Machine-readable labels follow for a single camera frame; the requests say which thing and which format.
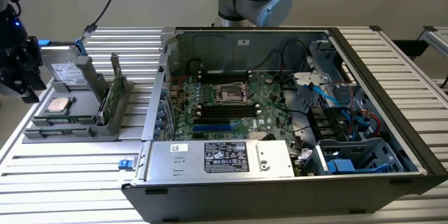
blue latch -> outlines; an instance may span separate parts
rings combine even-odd
[[[50,40],[49,39],[40,39],[38,40],[38,46],[44,47],[48,46],[50,44]]]
[[[376,168],[354,169],[349,159],[333,159],[326,165],[330,174],[386,173],[389,167],[389,164],[381,164]]]
[[[126,158],[118,162],[118,170],[133,170],[134,158]]]

motherboard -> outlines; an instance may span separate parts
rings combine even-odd
[[[274,75],[257,72],[245,82],[204,84],[186,77],[170,87],[176,141],[262,139],[294,140]]]

blue connector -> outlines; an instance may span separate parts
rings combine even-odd
[[[118,170],[133,170],[134,157],[128,157],[118,162]]]
[[[78,48],[78,51],[80,51],[80,55],[88,56],[82,41],[80,39],[76,39],[74,40],[74,44],[77,45],[77,48]]]

red wire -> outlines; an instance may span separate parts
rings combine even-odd
[[[381,129],[381,121],[378,119],[378,117],[376,115],[373,115],[370,113],[370,117],[374,119],[376,121],[376,130],[374,130],[374,133],[373,133],[373,136],[377,137],[378,136],[378,132],[380,132],[380,129]]]
[[[188,74],[184,75],[184,76],[180,76],[178,78],[170,79],[169,81],[165,81],[165,82],[173,82],[173,81],[178,81],[178,82],[181,82],[181,81],[184,81],[186,78],[188,78]]]

chip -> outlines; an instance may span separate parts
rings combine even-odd
[[[50,100],[48,105],[48,112],[61,112],[68,107],[70,99],[68,97],[57,97]]]

